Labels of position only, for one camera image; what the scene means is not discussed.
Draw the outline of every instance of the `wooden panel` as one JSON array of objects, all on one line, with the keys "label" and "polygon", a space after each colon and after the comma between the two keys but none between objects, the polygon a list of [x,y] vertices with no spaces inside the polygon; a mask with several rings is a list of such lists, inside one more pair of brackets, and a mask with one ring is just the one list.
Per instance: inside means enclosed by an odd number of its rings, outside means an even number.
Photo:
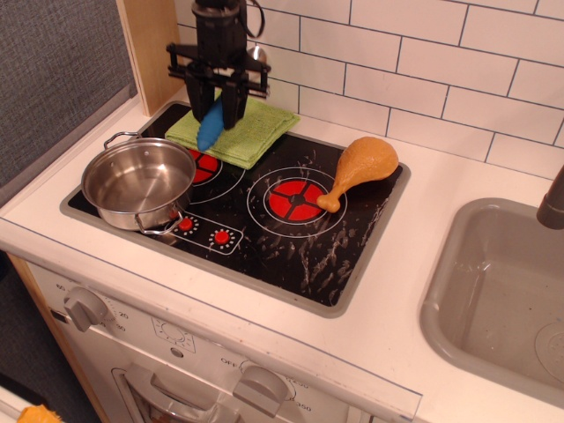
[{"label": "wooden panel", "polygon": [[184,83],[168,76],[167,44],[179,43],[174,0],[116,0],[145,114],[153,116]]},{"label": "wooden panel", "polygon": [[27,263],[21,258],[13,256],[11,254],[9,254],[8,257],[10,258],[10,261],[18,272],[19,277],[24,282],[27,291],[29,292],[33,302],[39,309],[41,317],[43,317],[43,320],[49,327],[49,330],[53,334],[55,341],[59,344],[59,347],[61,348],[61,351],[63,352],[67,361],[69,361],[70,368],[72,368],[72,371],[82,385],[82,388],[85,390],[85,393],[88,396],[88,399],[90,399],[94,410],[98,413],[98,417],[100,417],[103,423],[111,423],[108,419],[108,416],[104,412],[104,409],[102,408],[98,397],[90,386],[90,383],[88,382],[88,379],[86,378],[82,367],[80,366],[80,364],[78,364],[78,360],[76,359],[74,352],[72,352],[71,346],[65,339],[64,334],[58,328],[55,318],[51,315],[47,302],[45,301],[45,298],[43,297],[43,294],[41,293],[41,290],[38,287],[32,272],[29,270]]}]

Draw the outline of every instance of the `subway tile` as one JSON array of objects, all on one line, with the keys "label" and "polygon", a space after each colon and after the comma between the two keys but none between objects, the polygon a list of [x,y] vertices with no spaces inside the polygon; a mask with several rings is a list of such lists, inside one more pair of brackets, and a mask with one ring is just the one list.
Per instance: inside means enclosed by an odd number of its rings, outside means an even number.
[{"label": "subway tile", "polygon": [[190,28],[188,26],[178,26],[178,33],[180,34],[180,43],[181,44],[196,44],[197,43],[197,36],[196,36],[196,28]]},{"label": "subway tile", "polygon": [[509,97],[564,108],[564,68],[520,62]]},{"label": "subway tile", "polygon": [[552,144],[564,118],[564,110],[453,87],[449,90],[443,118]]},{"label": "subway tile", "polygon": [[539,0],[537,14],[550,18],[564,19],[564,2],[562,0]]},{"label": "subway tile", "polygon": [[371,101],[392,108],[439,117],[445,101],[447,86],[348,65],[345,95]]},{"label": "subway tile", "polygon": [[300,114],[323,121],[385,136],[389,113],[389,108],[365,101],[300,89]]},{"label": "subway tile", "polygon": [[522,11],[533,13],[537,0],[461,0],[462,3],[477,4],[482,6],[505,9],[506,11]]},{"label": "subway tile", "polygon": [[388,137],[484,161],[493,133],[428,116],[392,110]]},{"label": "subway tile", "polygon": [[181,25],[196,27],[196,16],[192,13],[193,0],[174,0],[176,21]]},{"label": "subway tile", "polygon": [[269,78],[270,95],[266,102],[271,106],[283,108],[298,113],[300,88],[296,84],[290,84],[277,79]]},{"label": "subway tile", "polygon": [[330,2],[313,0],[297,2],[288,2],[287,0],[260,0],[259,3],[264,9],[285,11],[296,15],[309,16],[310,18],[329,20],[343,24],[348,23],[351,10],[351,0],[330,0]]},{"label": "subway tile", "polygon": [[564,163],[564,149],[497,134],[487,162],[554,179]]},{"label": "subway tile", "polygon": [[315,19],[301,20],[301,51],[394,71],[400,37]]},{"label": "subway tile", "polygon": [[439,0],[354,0],[351,25],[458,44],[467,7]]},{"label": "subway tile", "polygon": [[[247,8],[247,16],[249,19],[249,30],[257,34],[261,25],[261,16],[258,8]],[[291,50],[300,49],[299,16],[278,11],[264,11],[264,22],[263,35],[256,39],[256,41]]]},{"label": "subway tile", "polygon": [[330,93],[343,92],[344,63],[273,46],[265,48],[273,78]]},{"label": "subway tile", "polygon": [[404,39],[398,72],[417,78],[507,94],[517,60],[428,41]]},{"label": "subway tile", "polygon": [[564,65],[564,22],[472,6],[463,47]]}]

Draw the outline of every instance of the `burner ring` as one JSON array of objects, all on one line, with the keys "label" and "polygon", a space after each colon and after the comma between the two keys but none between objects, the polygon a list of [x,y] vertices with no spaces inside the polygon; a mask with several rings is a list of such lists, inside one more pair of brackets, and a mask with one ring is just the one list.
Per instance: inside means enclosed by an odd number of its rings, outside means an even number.
[{"label": "burner ring", "polygon": [[234,189],[245,175],[244,169],[226,164],[208,154],[196,150],[190,150],[190,153],[196,161],[191,204],[207,203],[224,196]]},{"label": "burner ring", "polygon": [[307,238],[331,230],[345,215],[346,195],[337,213],[315,203],[329,192],[334,179],[308,167],[285,167],[259,178],[249,190],[247,208],[265,231],[289,238]]}]

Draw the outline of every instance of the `orange toy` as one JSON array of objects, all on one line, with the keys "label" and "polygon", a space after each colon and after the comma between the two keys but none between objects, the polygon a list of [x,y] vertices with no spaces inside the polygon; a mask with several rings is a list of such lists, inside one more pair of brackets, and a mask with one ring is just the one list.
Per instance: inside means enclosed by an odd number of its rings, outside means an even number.
[{"label": "orange toy", "polygon": [[18,423],[61,423],[61,419],[54,412],[50,412],[45,405],[34,405],[24,408]]},{"label": "orange toy", "polygon": [[343,151],[333,188],[329,194],[317,198],[317,205],[334,213],[341,207],[339,197],[348,189],[363,182],[385,179],[398,165],[397,153],[390,144],[380,138],[359,138]]}]

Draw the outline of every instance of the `drain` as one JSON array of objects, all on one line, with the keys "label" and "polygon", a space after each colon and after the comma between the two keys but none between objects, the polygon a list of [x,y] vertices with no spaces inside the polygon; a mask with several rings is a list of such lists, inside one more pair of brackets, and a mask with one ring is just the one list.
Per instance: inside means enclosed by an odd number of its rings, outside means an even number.
[{"label": "drain", "polygon": [[535,348],[546,371],[564,382],[564,322],[552,323],[541,329]]}]

